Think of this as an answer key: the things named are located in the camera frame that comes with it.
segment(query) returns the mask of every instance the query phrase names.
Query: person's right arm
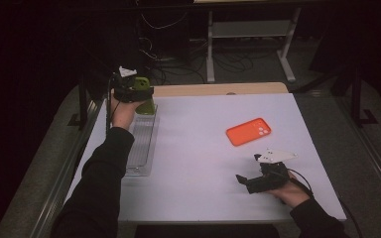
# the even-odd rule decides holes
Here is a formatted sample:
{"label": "person's right arm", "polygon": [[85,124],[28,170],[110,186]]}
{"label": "person's right arm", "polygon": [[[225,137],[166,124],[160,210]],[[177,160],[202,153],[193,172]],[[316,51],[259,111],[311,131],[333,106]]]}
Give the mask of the person's right arm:
{"label": "person's right arm", "polygon": [[301,229],[301,238],[346,238],[344,226],[329,216],[314,198],[310,198],[299,186],[288,181],[284,186],[267,191],[293,208],[290,215]]}

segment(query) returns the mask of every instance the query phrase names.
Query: hand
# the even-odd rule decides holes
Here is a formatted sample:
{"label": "hand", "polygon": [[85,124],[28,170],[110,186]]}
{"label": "hand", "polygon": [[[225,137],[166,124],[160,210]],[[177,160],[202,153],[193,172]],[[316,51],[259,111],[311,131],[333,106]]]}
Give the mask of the hand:
{"label": "hand", "polygon": [[135,116],[135,109],[145,101],[120,102],[111,95],[112,126],[128,130]]}
{"label": "hand", "polygon": [[[290,178],[296,178],[291,172],[289,172],[289,176]],[[310,197],[299,186],[290,181],[287,181],[287,183],[280,188],[266,192],[280,198],[292,208],[310,199]]]}

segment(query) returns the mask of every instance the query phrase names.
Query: person's left hand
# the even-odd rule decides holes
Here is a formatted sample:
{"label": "person's left hand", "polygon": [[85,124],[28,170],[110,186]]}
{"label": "person's left hand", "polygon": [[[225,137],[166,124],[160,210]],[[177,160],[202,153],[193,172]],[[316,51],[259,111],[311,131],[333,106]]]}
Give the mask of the person's left hand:
{"label": "person's left hand", "polygon": [[125,130],[129,129],[132,121],[134,120],[135,109],[143,104],[145,101],[139,102],[120,102],[111,95],[111,115],[112,115],[112,126],[121,127]]}

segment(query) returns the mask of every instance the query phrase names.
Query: phone case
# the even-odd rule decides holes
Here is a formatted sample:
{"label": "phone case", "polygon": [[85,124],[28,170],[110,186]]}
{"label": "phone case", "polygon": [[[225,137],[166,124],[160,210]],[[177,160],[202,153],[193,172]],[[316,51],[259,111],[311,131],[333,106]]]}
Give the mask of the phone case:
{"label": "phone case", "polygon": [[233,146],[240,146],[271,134],[271,128],[264,119],[256,118],[227,129],[226,134]]}
{"label": "phone case", "polygon": [[[136,90],[147,90],[150,86],[150,81],[146,77],[135,77],[134,88]],[[154,100],[152,98],[147,100],[144,104],[137,107],[135,112],[141,115],[154,115],[156,112]]]}

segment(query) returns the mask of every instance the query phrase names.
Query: green object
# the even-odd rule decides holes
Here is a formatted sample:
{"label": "green object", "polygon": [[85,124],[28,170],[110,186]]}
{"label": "green object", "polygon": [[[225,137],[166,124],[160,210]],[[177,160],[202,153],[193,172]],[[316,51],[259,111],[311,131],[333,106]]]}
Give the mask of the green object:
{"label": "green object", "polygon": [[[135,77],[135,90],[148,90],[150,86],[150,81],[146,77]],[[154,115],[156,113],[156,108],[154,106],[153,98],[148,99],[144,104],[137,107],[135,112],[141,115]]]}

